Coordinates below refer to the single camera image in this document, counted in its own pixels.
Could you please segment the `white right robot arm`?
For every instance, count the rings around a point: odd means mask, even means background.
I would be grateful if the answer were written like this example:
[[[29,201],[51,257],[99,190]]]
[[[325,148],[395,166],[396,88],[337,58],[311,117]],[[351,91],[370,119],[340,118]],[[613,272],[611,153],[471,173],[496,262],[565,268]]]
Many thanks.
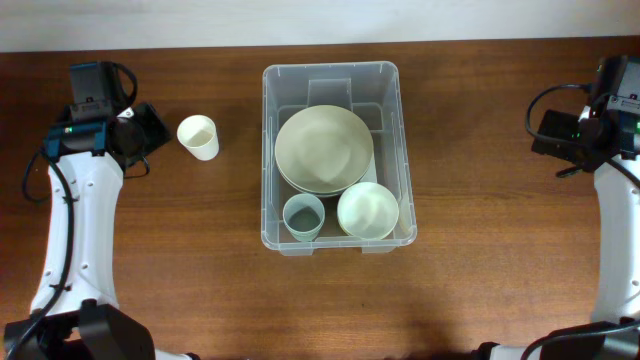
[[[525,127],[533,152],[569,162],[565,178],[591,173],[600,213],[598,296],[590,321],[525,347],[485,342],[476,359],[636,359],[639,356],[639,59],[603,59],[578,115],[548,110]]]

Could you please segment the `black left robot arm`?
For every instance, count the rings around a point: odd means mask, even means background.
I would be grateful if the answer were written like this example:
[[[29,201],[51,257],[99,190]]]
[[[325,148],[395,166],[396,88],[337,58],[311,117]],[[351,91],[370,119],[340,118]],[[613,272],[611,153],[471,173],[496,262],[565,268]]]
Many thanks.
[[[48,164],[46,259],[27,319],[6,324],[9,359],[170,359],[123,313],[113,278],[115,211],[128,169],[172,138],[155,108],[136,101],[134,73],[99,61],[70,68],[73,102],[35,155]]]

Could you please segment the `large cream bowl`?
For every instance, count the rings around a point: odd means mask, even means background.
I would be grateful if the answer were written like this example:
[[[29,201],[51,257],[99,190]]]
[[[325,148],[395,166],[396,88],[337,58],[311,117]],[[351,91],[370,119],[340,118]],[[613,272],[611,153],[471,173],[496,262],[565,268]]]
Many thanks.
[[[274,151],[280,174],[292,186],[328,195],[365,175],[374,143],[367,125],[354,112],[317,105],[295,113],[282,125]]]

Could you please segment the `mint green cup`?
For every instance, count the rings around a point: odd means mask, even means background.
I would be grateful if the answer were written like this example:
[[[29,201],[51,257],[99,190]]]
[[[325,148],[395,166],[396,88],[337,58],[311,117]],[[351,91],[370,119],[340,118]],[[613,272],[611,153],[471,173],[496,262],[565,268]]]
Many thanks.
[[[312,242],[318,237],[320,233],[319,228],[308,231],[298,231],[292,228],[288,228],[288,231],[291,236],[299,242]]]

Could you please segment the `cream white cup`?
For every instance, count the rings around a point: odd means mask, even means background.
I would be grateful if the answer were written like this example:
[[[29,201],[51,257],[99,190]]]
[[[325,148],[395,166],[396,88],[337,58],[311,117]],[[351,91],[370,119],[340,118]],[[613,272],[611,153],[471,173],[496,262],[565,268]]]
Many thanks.
[[[185,118],[177,128],[177,138],[200,161],[212,160],[220,151],[216,125],[204,115]]]

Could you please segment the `grey cup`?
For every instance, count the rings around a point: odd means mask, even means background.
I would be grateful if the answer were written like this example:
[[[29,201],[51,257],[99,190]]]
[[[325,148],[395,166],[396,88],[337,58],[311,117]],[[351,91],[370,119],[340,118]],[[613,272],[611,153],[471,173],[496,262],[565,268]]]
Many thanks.
[[[292,196],[283,207],[283,221],[285,227],[298,231],[308,231],[319,228],[325,221],[325,208],[322,201],[308,193]]]

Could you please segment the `white small bowl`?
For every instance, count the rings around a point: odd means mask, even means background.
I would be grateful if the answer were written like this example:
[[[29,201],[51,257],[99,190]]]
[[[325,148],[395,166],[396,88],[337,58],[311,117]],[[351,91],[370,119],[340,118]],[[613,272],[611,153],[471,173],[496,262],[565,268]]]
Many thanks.
[[[392,192],[374,182],[357,183],[343,192],[337,205],[341,229],[362,240],[382,240],[395,228],[399,203]]]

